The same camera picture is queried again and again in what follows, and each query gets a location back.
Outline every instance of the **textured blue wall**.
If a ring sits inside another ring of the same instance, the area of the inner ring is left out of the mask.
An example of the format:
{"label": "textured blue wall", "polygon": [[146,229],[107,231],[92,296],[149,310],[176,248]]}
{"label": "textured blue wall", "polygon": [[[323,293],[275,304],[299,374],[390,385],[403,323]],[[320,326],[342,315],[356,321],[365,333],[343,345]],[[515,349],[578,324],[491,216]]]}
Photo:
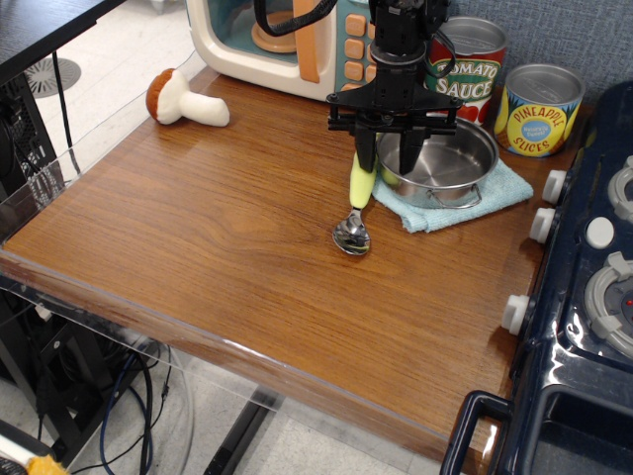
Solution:
{"label": "textured blue wall", "polygon": [[451,16],[490,20],[509,47],[500,83],[519,64],[550,62],[577,69],[586,103],[633,80],[633,0],[453,0]]}

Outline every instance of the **blue towel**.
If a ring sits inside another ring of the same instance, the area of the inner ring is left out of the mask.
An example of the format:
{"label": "blue towel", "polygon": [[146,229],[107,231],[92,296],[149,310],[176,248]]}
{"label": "blue towel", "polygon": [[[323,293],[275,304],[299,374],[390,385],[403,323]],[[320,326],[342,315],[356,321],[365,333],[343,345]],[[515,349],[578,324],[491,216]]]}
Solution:
{"label": "blue towel", "polygon": [[[404,227],[410,233],[418,231],[430,233],[464,221],[474,220],[488,213],[528,200],[534,195],[534,190],[530,184],[514,173],[501,160],[497,162],[495,170],[483,180],[479,188],[482,202],[472,208],[463,210],[449,210],[440,207],[420,208],[403,201],[378,173],[373,195],[377,201],[400,215]],[[469,199],[472,200],[473,197],[465,198],[466,201]]]}

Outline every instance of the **can lid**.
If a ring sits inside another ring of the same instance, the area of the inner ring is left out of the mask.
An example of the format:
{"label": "can lid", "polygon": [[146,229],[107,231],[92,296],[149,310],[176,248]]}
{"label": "can lid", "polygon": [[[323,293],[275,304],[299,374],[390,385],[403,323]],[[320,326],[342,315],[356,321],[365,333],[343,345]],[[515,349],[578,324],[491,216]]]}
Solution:
{"label": "can lid", "polygon": [[525,64],[505,80],[507,89],[521,99],[547,106],[562,106],[583,99],[585,82],[573,69],[556,64]]}
{"label": "can lid", "polygon": [[507,47],[507,33],[499,25],[477,17],[451,17],[440,30],[461,56],[490,54]]}

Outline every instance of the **tomato sauce label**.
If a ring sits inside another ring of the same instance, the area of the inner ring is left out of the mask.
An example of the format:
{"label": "tomato sauce label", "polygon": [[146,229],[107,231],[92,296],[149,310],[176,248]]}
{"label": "tomato sauce label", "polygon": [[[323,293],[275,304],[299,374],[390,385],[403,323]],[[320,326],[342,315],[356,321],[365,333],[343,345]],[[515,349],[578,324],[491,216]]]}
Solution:
{"label": "tomato sauce label", "polygon": [[426,74],[426,87],[435,92],[462,99],[465,104],[457,112],[457,116],[481,125],[486,119],[490,99],[501,70],[501,62],[505,49],[477,55],[457,54],[455,65],[444,77],[449,67],[451,54],[449,50],[434,41],[429,63],[433,74]]}

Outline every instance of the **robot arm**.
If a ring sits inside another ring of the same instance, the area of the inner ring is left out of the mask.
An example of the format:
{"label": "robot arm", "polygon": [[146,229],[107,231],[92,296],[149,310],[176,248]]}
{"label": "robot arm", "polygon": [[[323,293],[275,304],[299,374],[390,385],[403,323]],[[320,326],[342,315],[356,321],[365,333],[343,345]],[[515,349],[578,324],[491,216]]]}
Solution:
{"label": "robot arm", "polygon": [[[255,0],[255,16],[266,33],[281,36],[324,18],[335,3],[322,0],[308,14],[271,26],[266,19],[265,0]],[[413,169],[425,139],[433,134],[455,133],[462,101],[421,86],[424,75],[430,72],[426,67],[428,42],[437,37],[454,50],[439,32],[448,19],[449,5],[450,0],[369,0],[371,21],[376,26],[371,44],[376,77],[362,87],[327,97],[329,128],[348,131],[355,138],[364,170],[374,168],[377,133],[401,134],[401,174]],[[443,74],[451,69],[449,65]]]}

